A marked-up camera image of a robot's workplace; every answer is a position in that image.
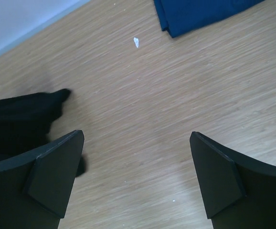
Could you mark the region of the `black t-shirt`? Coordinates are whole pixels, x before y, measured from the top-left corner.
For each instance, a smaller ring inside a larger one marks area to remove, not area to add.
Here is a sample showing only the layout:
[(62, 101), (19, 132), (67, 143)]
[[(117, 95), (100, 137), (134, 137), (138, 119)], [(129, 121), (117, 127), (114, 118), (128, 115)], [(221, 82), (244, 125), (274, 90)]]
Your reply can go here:
[(0, 154), (16, 156), (49, 143), (51, 125), (70, 95), (61, 89), (0, 100)]

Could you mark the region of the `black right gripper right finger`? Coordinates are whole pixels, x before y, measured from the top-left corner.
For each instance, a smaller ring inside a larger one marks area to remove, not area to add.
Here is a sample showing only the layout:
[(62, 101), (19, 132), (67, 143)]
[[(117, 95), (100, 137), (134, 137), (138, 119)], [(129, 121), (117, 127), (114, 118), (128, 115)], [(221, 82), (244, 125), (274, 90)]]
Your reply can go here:
[(192, 132), (190, 146), (213, 228), (276, 229), (276, 166), (227, 148), (200, 132)]

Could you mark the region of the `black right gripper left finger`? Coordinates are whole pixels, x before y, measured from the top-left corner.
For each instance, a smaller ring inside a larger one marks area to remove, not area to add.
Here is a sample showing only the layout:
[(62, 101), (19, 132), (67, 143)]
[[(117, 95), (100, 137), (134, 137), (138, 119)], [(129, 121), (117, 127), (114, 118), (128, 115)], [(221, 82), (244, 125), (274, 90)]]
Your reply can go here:
[(81, 130), (0, 161), (0, 229), (56, 229), (84, 146)]

